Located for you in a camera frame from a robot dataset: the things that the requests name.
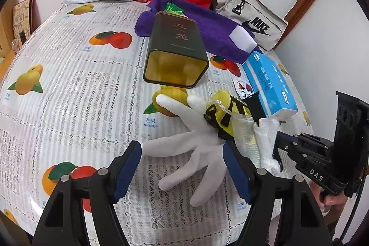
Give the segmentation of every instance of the purple cloth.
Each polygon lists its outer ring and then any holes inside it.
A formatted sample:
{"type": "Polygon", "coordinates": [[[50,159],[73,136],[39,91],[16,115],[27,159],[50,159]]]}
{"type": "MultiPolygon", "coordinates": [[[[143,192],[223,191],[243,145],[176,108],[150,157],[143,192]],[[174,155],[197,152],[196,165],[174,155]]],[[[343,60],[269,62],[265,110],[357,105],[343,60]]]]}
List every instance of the purple cloth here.
{"type": "MultiPolygon", "coordinates": [[[[151,11],[143,12],[137,20],[135,32],[138,36],[151,35],[156,13],[163,11],[168,2],[183,9],[183,13],[188,18],[196,20],[207,52],[239,64],[245,62],[250,56],[246,51],[237,48],[229,37],[236,26],[241,26],[240,24],[185,0],[152,0],[147,5],[151,11]]],[[[252,38],[255,38],[248,28],[244,28],[252,38]]]]}

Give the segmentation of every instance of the beige bag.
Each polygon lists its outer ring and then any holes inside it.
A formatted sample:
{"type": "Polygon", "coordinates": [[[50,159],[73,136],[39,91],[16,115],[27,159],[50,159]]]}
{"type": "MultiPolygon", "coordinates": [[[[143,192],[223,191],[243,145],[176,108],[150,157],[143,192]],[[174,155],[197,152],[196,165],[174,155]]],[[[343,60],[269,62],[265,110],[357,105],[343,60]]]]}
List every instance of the beige bag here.
{"type": "Polygon", "coordinates": [[[287,22],[265,7],[259,0],[216,0],[215,11],[248,27],[255,41],[271,50],[287,27],[287,22]]]}

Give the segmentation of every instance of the blue box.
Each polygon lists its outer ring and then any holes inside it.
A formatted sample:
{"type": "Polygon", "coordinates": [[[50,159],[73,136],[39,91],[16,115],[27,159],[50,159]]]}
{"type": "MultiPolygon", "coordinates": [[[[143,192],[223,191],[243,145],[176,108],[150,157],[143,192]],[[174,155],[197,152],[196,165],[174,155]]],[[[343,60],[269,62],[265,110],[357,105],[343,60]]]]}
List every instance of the blue box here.
{"type": "Polygon", "coordinates": [[[259,99],[266,116],[285,121],[297,113],[291,90],[273,60],[254,51],[242,66],[254,92],[260,92],[259,99]]]}

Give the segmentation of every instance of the white eraser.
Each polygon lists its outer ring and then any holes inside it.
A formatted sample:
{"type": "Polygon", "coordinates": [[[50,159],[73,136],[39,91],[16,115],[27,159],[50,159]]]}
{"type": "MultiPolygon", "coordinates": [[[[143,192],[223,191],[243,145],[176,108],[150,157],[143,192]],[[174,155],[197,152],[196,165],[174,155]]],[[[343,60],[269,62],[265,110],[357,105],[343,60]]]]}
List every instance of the white eraser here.
{"type": "Polygon", "coordinates": [[[254,48],[258,46],[246,29],[239,25],[235,27],[229,37],[239,49],[248,53],[252,53],[254,48]]]}

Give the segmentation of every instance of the human hand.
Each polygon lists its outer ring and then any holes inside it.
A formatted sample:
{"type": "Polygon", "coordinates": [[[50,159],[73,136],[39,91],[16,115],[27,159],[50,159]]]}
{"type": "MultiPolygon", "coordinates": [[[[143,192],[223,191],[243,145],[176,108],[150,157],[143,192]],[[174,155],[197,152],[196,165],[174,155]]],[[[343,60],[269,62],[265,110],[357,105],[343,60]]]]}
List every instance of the human hand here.
{"type": "Polygon", "coordinates": [[[337,196],[327,195],[323,197],[321,193],[323,192],[324,189],[313,181],[310,183],[310,189],[322,212],[324,212],[326,205],[330,206],[337,205],[344,207],[348,199],[348,197],[345,196],[343,191],[341,192],[341,194],[337,196]]]}
{"type": "Polygon", "coordinates": [[[159,188],[168,190],[192,176],[198,170],[207,167],[204,177],[190,199],[193,207],[203,205],[222,184],[226,174],[223,160],[224,140],[218,138],[218,132],[203,117],[205,102],[196,95],[189,95],[190,108],[164,94],[156,97],[156,102],[178,115],[190,132],[163,137],[142,143],[142,154],[153,157],[176,156],[192,150],[189,161],[177,171],[159,181],[159,188]]]}

